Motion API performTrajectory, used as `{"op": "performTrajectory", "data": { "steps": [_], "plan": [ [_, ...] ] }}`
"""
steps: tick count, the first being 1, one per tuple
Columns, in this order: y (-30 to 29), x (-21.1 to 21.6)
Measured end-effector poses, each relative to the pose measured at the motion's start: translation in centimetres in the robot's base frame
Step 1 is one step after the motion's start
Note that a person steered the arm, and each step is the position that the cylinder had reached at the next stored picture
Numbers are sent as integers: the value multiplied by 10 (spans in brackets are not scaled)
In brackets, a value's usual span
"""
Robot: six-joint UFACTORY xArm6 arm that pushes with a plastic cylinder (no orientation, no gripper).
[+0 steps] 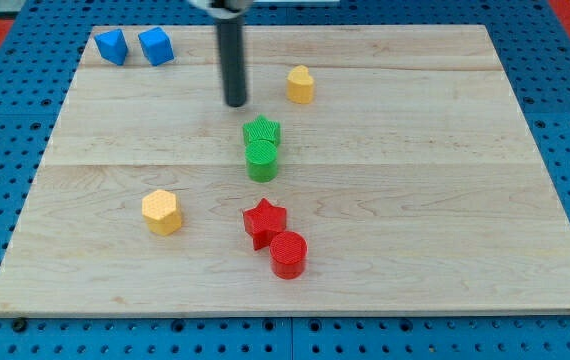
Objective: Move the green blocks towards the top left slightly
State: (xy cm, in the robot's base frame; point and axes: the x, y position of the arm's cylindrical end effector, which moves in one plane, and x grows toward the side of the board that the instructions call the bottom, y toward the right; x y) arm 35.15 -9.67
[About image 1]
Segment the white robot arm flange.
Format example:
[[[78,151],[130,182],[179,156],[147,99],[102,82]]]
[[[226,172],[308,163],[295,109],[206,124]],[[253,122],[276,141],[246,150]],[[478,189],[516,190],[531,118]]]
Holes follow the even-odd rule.
[[[253,5],[254,0],[188,0],[188,2],[214,19],[229,20],[243,15]]]

